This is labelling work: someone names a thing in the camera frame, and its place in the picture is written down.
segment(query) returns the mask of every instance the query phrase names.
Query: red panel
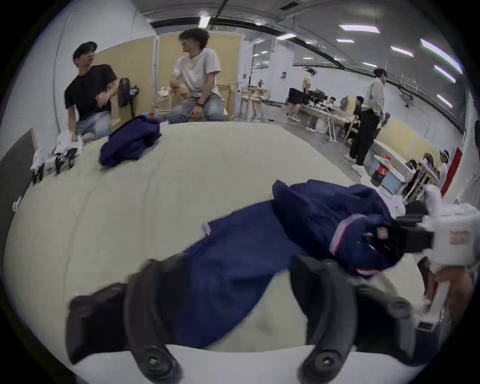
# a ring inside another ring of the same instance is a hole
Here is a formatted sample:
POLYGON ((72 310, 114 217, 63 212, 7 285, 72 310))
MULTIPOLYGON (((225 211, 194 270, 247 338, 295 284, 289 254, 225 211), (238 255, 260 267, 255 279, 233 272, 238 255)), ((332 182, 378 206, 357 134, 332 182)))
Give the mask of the red panel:
POLYGON ((463 155, 462 151, 460 151, 457 148, 456 151, 455 151, 455 155, 453 156, 452 165, 450 166, 450 169, 448 170, 447 178, 445 180, 445 184, 442 187, 442 191, 441 191, 442 196, 445 194, 445 192, 447 192, 448 187, 450 186, 450 183, 453 180, 453 176, 455 175, 455 172, 458 168, 458 165, 460 164, 460 159, 462 158, 462 155, 463 155))

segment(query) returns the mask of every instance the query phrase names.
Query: soda bottle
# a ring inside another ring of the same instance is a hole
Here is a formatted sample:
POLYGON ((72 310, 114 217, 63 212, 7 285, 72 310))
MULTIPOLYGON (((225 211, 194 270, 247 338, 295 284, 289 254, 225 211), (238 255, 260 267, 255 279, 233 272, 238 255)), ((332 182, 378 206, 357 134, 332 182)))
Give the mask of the soda bottle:
POLYGON ((390 170, 390 160, 392 158, 390 155, 387 155, 386 157, 386 160, 382 159, 382 161, 380 161, 377 170, 373 173, 372 178, 370 179, 375 187, 378 187, 380 184, 382 184, 382 181, 390 170))

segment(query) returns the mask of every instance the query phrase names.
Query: man in white t-shirt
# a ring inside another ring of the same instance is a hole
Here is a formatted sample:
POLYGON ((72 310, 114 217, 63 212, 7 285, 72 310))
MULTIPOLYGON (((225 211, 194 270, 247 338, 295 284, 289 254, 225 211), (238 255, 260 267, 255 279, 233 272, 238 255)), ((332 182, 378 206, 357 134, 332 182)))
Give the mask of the man in white t-shirt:
POLYGON ((180 34, 179 40, 187 55, 177 61, 170 86, 185 100, 172 109, 170 124, 200 120, 223 121, 223 101, 215 84, 215 76, 221 71, 218 56, 213 49, 205 48, 208 32, 193 28, 180 34), (179 79, 183 77, 185 86, 179 79))
POLYGON ((438 188, 440 190, 443 188, 445 184, 445 180, 447 179, 447 173, 448 173, 448 160, 450 158, 450 155, 446 149, 440 149, 440 166, 438 167, 438 171, 440 173, 439 177, 439 182, 438 182, 438 188))

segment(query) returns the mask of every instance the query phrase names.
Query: navy blue cloth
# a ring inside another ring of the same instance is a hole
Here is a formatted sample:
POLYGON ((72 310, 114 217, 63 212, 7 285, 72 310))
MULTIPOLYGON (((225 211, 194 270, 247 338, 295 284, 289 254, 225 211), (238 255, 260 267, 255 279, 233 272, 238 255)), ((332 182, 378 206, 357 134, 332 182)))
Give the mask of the navy blue cloth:
POLYGON ((100 164, 114 167, 124 160, 138 160, 147 147, 160 137, 160 122, 146 116, 137 116, 126 122, 100 149, 100 164))
POLYGON ((273 185, 274 200, 258 203, 211 223, 211 232, 186 251, 192 289, 178 312, 174 344, 204 348, 219 340, 254 308, 277 272, 303 253, 333 258, 353 275, 358 268, 385 269, 397 260, 375 251, 365 235, 391 222, 388 208, 368 187, 347 188, 309 180, 273 185), (337 254, 330 243, 338 224, 347 227, 337 254))

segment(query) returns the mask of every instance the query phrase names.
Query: air conditioning vent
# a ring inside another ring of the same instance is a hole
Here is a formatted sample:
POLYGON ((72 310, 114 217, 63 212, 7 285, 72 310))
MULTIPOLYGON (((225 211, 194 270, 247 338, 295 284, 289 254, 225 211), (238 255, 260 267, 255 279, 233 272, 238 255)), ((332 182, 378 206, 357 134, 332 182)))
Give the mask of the air conditioning vent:
POLYGON ((298 5, 297 2, 292 1, 290 4, 285 5, 284 7, 280 8, 282 11, 288 11, 289 9, 296 7, 298 5))

